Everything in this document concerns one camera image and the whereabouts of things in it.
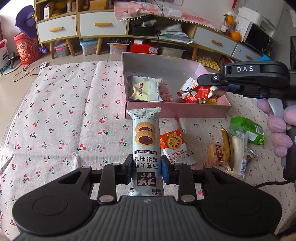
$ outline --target yellow egg tray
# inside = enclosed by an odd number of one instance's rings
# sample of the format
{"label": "yellow egg tray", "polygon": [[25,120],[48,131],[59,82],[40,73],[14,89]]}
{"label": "yellow egg tray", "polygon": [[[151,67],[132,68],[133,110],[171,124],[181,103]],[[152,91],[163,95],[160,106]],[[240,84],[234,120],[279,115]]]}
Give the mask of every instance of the yellow egg tray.
{"label": "yellow egg tray", "polygon": [[205,56],[203,54],[199,54],[196,57],[196,62],[200,62],[203,66],[220,71],[220,67],[219,67],[218,63],[216,62],[216,60],[212,59],[208,55]]}

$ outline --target shiny red wrapper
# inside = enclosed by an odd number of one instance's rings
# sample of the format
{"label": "shiny red wrapper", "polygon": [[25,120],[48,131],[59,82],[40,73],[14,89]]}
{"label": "shiny red wrapper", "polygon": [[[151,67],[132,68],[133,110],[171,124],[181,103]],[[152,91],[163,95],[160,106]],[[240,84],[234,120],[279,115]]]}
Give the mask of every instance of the shiny red wrapper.
{"label": "shiny red wrapper", "polygon": [[210,99],[218,99],[228,91],[228,86],[201,86],[197,85],[188,92],[177,92],[186,103],[201,104]]}

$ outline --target orange and white biscuit package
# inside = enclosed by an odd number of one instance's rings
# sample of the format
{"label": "orange and white biscuit package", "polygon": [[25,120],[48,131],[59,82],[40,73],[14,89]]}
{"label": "orange and white biscuit package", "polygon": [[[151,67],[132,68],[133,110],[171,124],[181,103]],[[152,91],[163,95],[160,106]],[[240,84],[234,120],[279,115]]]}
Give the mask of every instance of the orange and white biscuit package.
{"label": "orange and white biscuit package", "polygon": [[128,110],[133,119],[133,173],[130,195],[162,196],[161,151],[159,141],[160,108]]}
{"label": "orange and white biscuit package", "polygon": [[193,165],[196,163],[187,149],[180,129],[161,135],[160,146],[172,164],[184,163]]}

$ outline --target purple hat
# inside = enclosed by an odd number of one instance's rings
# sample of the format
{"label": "purple hat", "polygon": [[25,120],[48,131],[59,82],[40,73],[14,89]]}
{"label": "purple hat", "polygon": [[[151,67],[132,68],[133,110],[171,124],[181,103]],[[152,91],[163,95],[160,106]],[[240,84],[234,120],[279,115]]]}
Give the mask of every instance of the purple hat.
{"label": "purple hat", "polygon": [[15,26],[17,26],[21,32],[25,33],[29,38],[34,38],[37,36],[37,29],[34,8],[32,5],[24,7],[19,11],[17,17],[15,18]]}

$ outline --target biscuit image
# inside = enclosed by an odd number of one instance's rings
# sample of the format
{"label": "biscuit image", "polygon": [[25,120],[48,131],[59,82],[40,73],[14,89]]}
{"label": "biscuit image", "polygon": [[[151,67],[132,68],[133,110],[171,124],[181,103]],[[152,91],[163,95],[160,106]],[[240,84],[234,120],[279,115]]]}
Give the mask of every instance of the biscuit image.
{"label": "biscuit image", "polygon": [[171,150],[177,150],[182,145],[182,138],[176,132],[168,133],[165,143]]}
{"label": "biscuit image", "polygon": [[155,135],[151,131],[139,131],[135,136],[135,142],[141,146],[153,146],[156,142]]}
{"label": "biscuit image", "polygon": [[137,124],[135,131],[136,131],[136,133],[138,133],[139,131],[150,131],[153,134],[155,134],[155,128],[154,128],[153,124],[151,124],[147,121],[143,121],[143,122],[140,122],[139,124]]}

